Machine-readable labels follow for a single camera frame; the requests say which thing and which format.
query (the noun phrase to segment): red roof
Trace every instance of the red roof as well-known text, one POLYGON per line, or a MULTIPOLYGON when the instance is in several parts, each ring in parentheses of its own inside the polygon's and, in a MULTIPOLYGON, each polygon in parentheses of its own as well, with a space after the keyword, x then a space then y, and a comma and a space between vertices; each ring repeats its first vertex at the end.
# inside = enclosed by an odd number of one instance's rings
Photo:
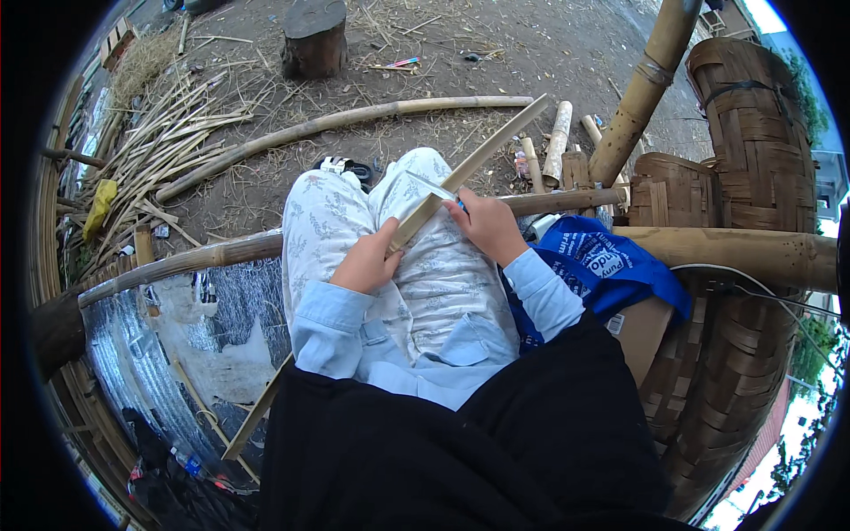
POLYGON ((790 399, 791 381, 788 378, 784 378, 782 386, 779 388, 779 394, 770 408, 768 419, 764 422, 762 429, 758 431, 756 442, 753 444, 750 454, 747 455, 744 465, 738 471, 735 479, 729 484, 726 493, 723 494, 724 499, 732 494, 732 491, 738 488, 756 470, 756 467, 762 462, 764 456, 779 441, 779 433, 782 431, 782 424, 785 422, 785 413, 788 411, 790 399))

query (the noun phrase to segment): white cable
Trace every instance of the white cable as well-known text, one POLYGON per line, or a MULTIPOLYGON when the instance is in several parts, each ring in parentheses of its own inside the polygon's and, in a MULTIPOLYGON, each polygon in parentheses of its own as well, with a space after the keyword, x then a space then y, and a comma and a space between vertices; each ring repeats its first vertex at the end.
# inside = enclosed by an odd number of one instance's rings
POLYGON ((778 302, 779 305, 782 306, 782 308, 784 308, 785 311, 788 312, 788 314, 796 321, 797 325, 800 327, 800 330, 802 330, 802 332, 806 336, 806 338, 812 343, 812 346, 815 348, 815 350, 818 351, 818 354, 820 354, 821 357, 823 357, 823 359, 826 361, 826 364, 829 365, 833 369, 833 371, 835 371, 837 376, 840 376, 842 378, 842 380, 844 379, 843 375, 840 375, 838 373, 838 369, 830 361, 829 356, 827 356, 824 353, 823 349, 820 348, 820 345, 814 340, 812 335, 808 333, 808 330, 806 330, 806 327, 803 325, 802 321, 800 321, 800 319, 796 315, 794 315, 794 312, 792 312, 791 309, 788 308, 788 305, 785 304, 784 302, 782 302, 780 300, 780 297, 777 296, 772 291, 770 291, 767 286, 765 286, 764 284, 762 284, 758 280, 752 278, 750 275, 748 275, 747 273, 744 273, 743 271, 741 271, 739 269, 730 268, 729 266, 716 265, 714 263, 684 263, 682 265, 673 266, 672 268, 670 268, 670 270, 676 271, 677 269, 689 269, 689 268, 720 269, 721 271, 730 271, 732 273, 737 273, 737 274, 741 275, 742 277, 744 277, 745 279, 752 282, 753 284, 755 284, 758 287, 765 290, 769 295, 773 295, 774 297, 776 297, 776 299, 774 299, 774 300, 776 302, 778 302))

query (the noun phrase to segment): person's left hand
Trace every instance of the person's left hand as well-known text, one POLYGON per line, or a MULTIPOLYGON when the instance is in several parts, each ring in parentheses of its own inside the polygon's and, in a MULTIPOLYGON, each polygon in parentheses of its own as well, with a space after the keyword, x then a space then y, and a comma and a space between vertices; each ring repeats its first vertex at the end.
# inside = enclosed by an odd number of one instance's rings
POLYGON ((331 284, 368 295, 388 283, 404 254, 396 251, 384 260, 398 227, 399 219, 388 217, 375 234, 361 236, 339 264, 331 284))

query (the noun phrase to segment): blue bag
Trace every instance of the blue bag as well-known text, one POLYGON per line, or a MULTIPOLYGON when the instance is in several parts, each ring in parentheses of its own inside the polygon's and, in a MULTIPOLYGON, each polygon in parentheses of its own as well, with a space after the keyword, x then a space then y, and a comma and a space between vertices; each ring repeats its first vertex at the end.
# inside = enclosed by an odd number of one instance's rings
MULTIPOLYGON (((561 217, 539 245, 530 246, 603 323, 652 295, 676 309, 674 323, 690 314, 690 295, 670 269, 635 242, 611 234, 596 219, 561 217)), ((503 284, 519 332, 519 352, 523 354, 542 345, 543 337, 507 282, 503 280, 503 284)))

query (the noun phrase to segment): silver insulation sheet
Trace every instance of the silver insulation sheet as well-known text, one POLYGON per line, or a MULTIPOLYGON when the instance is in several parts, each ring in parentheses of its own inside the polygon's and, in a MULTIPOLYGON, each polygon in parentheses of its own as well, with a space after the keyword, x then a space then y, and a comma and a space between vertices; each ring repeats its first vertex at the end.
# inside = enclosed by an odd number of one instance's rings
MULTIPOLYGON (((213 475, 238 489, 257 487, 235 461, 220 460, 225 446, 200 411, 212 411, 233 438, 247 416, 236 404, 252 404, 290 352, 279 258, 175 275, 107 297, 84 308, 82 317, 89 361, 131 440, 123 408, 136 409, 213 475), (174 359, 203 405, 187 392, 174 359)), ((255 472, 265 423, 242 452, 255 472)))

